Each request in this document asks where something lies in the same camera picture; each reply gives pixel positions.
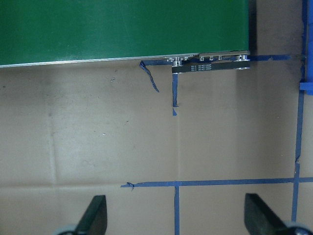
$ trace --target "green surface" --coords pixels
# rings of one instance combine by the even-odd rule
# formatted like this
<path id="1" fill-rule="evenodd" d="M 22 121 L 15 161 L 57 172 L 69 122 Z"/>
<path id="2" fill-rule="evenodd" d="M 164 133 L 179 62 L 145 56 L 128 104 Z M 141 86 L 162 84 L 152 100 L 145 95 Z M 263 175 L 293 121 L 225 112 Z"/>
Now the green surface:
<path id="1" fill-rule="evenodd" d="M 248 50 L 247 0 L 2 0 L 0 66 Z"/>

